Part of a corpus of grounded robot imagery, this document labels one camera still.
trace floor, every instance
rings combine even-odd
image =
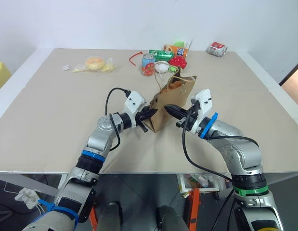
[[[298,105],[298,70],[282,85],[282,89],[284,89]]]
[[[284,174],[268,174],[268,181],[275,181],[284,177]],[[50,180],[50,185],[56,185],[55,180]],[[9,205],[14,210],[26,212],[26,207],[13,200],[14,195],[3,191],[4,182],[0,181],[0,202]],[[282,217],[286,230],[298,230],[298,176],[274,183],[269,186],[274,193],[275,201]],[[17,192],[18,186],[8,184],[8,190]],[[122,231],[157,231],[155,210],[159,206],[169,205],[180,216],[183,216],[185,199],[181,196],[175,174],[125,174],[101,175],[97,186],[97,216],[105,206],[113,201],[120,201],[123,212]],[[212,193],[201,194],[201,205],[198,213],[198,231],[207,231],[219,212],[224,200],[216,201]],[[219,219],[216,231],[225,230],[232,198],[228,202],[225,212]],[[15,214],[7,221],[0,224],[0,231],[21,230],[31,222],[39,213],[37,211],[20,215]],[[91,231],[89,222],[79,224],[76,231]],[[237,231],[235,219],[231,222],[232,231]]]

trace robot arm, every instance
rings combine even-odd
[[[149,110],[145,104],[145,99],[132,91],[121,114],[104,115],[98,120],[97,127],[90,135],[76,166],[60,188],[54,203],[46,204],[48,212],[26,226],[23,231],[72,231],[78,222],[83,223],[88,219],[96,196],[92,186],[98,181],[113,139],[117,133],[136,126],[146,132],[142,121],[157,111]]]
[[[258,144],[242,137],[241,130],[217,120],[217,114],[212,119],[206,117],[211,108],[209,90],[203,90],[193,97],[192,107],[188,111],[176,105],[165,106],[170,115],[179,119],[178,127],[183,128],[187,123],[187,131],[198,133],[200,138],[207,140],[221,153],[232,176],[235,199],[240,205],[235,211],[239,230],[284,230],[273,194],[268,190],[263,175]]]

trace white connector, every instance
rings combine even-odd
[[[23,188],[14,199],[16,201],[23,201],[28,209],[33,209],[37,206],[40,198],[34,190]]]

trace orange table leg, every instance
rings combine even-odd
[[[191,209],[191,218],[189,221],[189,230],[196,231],[197,228],[197,219],[198,219],[198,209],[200,205],[200,192],[198,189],[193,189],[191,192],[189,199],[192,202]]]
[[[94,207],[92,207],[92,209],[91,209],[89,219],[90,219],[90,223],[91,223],[91,226],[92,226],[92,230],[96,231],[98,220],[97,220],[96,215],[95,215]]]

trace white wall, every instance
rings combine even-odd
[[[1,0],[0,60],[35,47],[159,49],[193,39],[248,51],[279,82],[298,63],[298,0]]]

